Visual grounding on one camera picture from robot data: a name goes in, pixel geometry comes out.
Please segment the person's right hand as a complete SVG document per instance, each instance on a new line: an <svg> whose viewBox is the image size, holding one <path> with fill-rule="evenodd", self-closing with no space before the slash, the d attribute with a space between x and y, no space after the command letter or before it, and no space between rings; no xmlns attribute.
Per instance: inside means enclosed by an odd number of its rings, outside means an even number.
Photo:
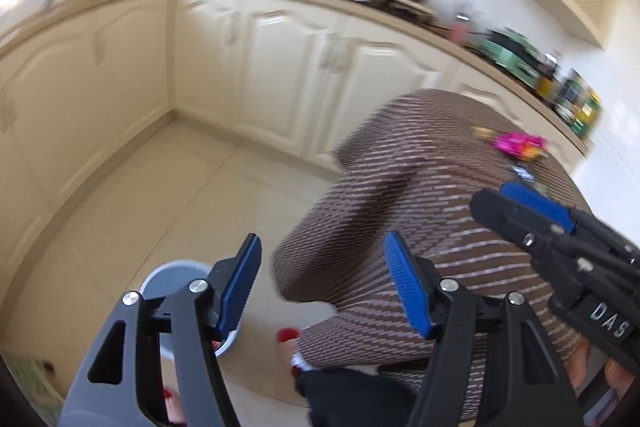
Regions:
<svg viewBox="0 0 640 427"><path fill-rule="evenodd" d="M604 413L639 414L639 377L585 338L578 340L565 368L587 424Z"/></svg>

